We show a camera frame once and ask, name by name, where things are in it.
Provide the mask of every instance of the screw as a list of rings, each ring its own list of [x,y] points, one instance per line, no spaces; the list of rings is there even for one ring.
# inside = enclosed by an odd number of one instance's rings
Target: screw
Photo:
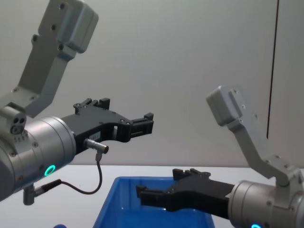
[[[51,30],[54,31],[56,29],[56,25],[51,26]]]
[[[12,128],[10,129],[10,132],[12,134],[18,134],[19,133],[19,128],[17,126],[12,126]]]
[[[64,8],[65,8],[65,4],[64,3],[61,3],[60,5],[59,5],[59,9],[61,9],[61,10],[63,10]]]
[[[58,50],[59,50],[59,51],[62,51],[62,50],[63,50],[63,47],[64,47],[64,46],[63,46],[62,44],[59,44],[59,45],[58,45]]]
[[[35,147],[35,148],[37,148],[39,146],[39,144],[37,142],[33,142],[32,146]]]
[[[38,39],[38,36],[37,36],[37,35],[33,35],[32,41],[33,41],[33,42],[36,42],[37,39]]]

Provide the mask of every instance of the blue plastic bin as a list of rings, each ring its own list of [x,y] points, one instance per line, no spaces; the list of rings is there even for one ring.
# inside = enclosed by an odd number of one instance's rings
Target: blue plastic bin
[[[142,206],[136,185],[166,189],[173,178],[117,178],[98,215],[94,228],[214,228],[210,214],[193,209],[168,212],[162,208]]]

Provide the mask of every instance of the black cable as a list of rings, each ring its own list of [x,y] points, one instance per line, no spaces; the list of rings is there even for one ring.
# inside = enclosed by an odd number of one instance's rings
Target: black cable
[[[45,185],[42,185],[40,188],[36,189],[35,190],[35,197],[37,196],[40,196],[41,194],[44,194],[46,193],[47,191],[57,187],[58,185],[60,184],[64,184],[64,185],[67,185],[69,187],[71,187],[72,189],[82,193],[82,194],[85,194],[85,195],[92,195],[96,192],[99,191],[102,183],[103,183],[103,174],[101,172],[101,168],[100,168],[100,160],[101,160],[101,156],[100,155],[97,155],[96,156],[96,164],[97,164],[97,168],[98,168],[98,172],[99,172],[99,184],[97,186],[97,188],[94,190],[94,191],[83,191],[77,187],[75,187],[74,185],[70,184],[70,183],[67,183],[65,181],[62,181],[61,179],[58,179],[58,180],[55,180],[53,182],[50,182],[48,184],[45,184]]]
[[[82,194],[85,194],[85,195],[92,195],[92,194],[98,192],[102,183],[103,183],[103,174],[101,172],[100,163],[98,161],[96,163],[97,163],[97,168],[98,168],[98,172],[99,172],[99,184],[94,191],[82,191],[81,189],[75,187],[74,185],[72,185],[70,183],[67,183],[67,182],[64,182],[64,181],[62,181],[61,184],[65,184],[65,185],[71,187],[72,189],[74,189],[74,190],[76,190],[76,191],[78,191]]]

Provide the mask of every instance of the silver cylindrical joint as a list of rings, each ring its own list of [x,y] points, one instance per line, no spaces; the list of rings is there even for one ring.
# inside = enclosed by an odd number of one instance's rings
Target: silver cylindrical joint
[[[0,201],[69,164],[75,156],[73,133],[62,120],[47,117],[25,129],[13,145],[0,142]]]
[[[286,208],[276,206],[275,197],[274,186],[240,182],[229,199],[228,215],[232,225],[237,228],[303,228],[303,192],[295,194]]]
[[[240,182],[230,194],[228,215],[231,224],[237,228],[267,227],[271,223],[274,198],[274,186]]]

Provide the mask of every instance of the mounting bolt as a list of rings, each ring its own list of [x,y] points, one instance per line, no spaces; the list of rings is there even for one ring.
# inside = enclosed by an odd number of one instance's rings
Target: mounting bolt
[[[56,25],[51,26],[51,30],[54,31],[56,29]]]
[[[33,42],[36,42],[37,39],[38,39],[38,36],[37,36],[37,35],[33,35],[32,41],[33,41]]]
[[[62,44],[59,44],[59,45],[58,45],[58,50],[59,50],[59,51],[62,51],[63,48],[64,48],[64,46],[63,46]]]
[[[37,142],[33,142],[32,146],[35,147],[35,148],[37,148],[39,146],[39,144]]]
[[[13,92],[13,93],[15,93],[15,92],[18,92],[18,91],[19,91],[19,88],[18,88],[18,87],[16,87],[16,88],[14,88],[14,89],[13,89],[13,91],[12,91],[12,92]]]
[[[22,132],[21,128],[20,127],[17,127],[17,126],[12,126],[12,128],[10,129],[10,132],[12,134],[20,134]]]
[[[65,8],[65,4],[64,3],[61,3],[60,5],[59,5],[59,9],[61,9],[61,10],[63,10],[64,8]]]

